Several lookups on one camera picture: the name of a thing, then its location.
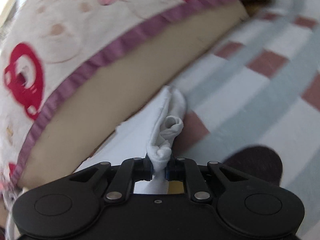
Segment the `white sweatshirt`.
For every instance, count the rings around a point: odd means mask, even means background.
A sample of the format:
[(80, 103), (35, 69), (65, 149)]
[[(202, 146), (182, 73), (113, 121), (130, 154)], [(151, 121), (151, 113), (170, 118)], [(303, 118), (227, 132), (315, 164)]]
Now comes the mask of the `white sweatshirt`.
[(135, 183), (135, 194), (166, 194), (169, 183), (165, 167), (172, 154), (174, 139), (183, 129), (186, 101), (170, 86), (160, 92), (137, 114), (122, 122), (78, 171), (102, 161), (120, 165), (124, 160), (149, 157), (153, 165), (151, 181)]

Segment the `beige headboard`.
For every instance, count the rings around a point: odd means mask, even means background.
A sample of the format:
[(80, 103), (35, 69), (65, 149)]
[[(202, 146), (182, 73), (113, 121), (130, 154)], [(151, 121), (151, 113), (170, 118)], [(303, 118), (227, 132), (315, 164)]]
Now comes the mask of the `beige headboard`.
[(45, 102), (30, 129), (12, 181), (34, 188), (69, 175), (122, 121), (187, 64), (247, 18), (241, 2), (180, 20), (157, 15), (81, 65)]

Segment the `white red quilted cover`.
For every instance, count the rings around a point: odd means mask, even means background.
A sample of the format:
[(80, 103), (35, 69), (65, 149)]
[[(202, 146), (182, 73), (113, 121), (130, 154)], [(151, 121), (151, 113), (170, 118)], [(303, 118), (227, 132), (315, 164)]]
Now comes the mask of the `white red quilted cover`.
[(27, 0), (1, 51), (1, 228), (18, 233), (11, 209), (24, 189), (12, 181), (18, 158), (45, 102), (81, 65), (166, 12), (182, 20), (241, 0)]

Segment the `checkered pink grey blanket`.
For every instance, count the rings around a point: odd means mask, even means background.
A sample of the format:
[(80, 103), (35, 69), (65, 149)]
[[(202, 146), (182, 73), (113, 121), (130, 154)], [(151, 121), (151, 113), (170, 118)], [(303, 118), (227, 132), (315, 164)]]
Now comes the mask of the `checkered pink grey blanket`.
[(188, 105), (176, 153), (204, 164), (274, 149), (305, 206), (298, 235), (319, 239), (319, 0), (275, 0), (173, 85)]

